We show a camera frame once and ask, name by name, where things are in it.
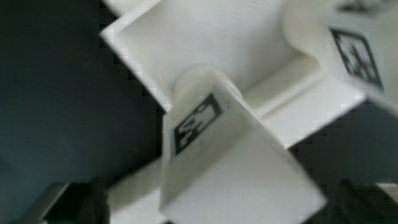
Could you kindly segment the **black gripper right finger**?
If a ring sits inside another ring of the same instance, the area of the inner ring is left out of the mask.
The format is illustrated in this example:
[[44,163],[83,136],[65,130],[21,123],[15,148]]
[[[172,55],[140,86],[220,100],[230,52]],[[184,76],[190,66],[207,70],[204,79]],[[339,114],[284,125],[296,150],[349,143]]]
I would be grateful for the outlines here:
[[328,205],[328,224],[398,224],[398,183],[344,179]]

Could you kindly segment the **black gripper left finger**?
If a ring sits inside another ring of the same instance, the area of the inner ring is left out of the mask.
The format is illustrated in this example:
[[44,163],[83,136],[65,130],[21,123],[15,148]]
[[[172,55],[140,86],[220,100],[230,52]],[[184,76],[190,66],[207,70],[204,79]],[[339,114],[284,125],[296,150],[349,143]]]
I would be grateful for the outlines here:
[[51,184],[28,210],[24,224],[110,224],[106,199],[97,178]]

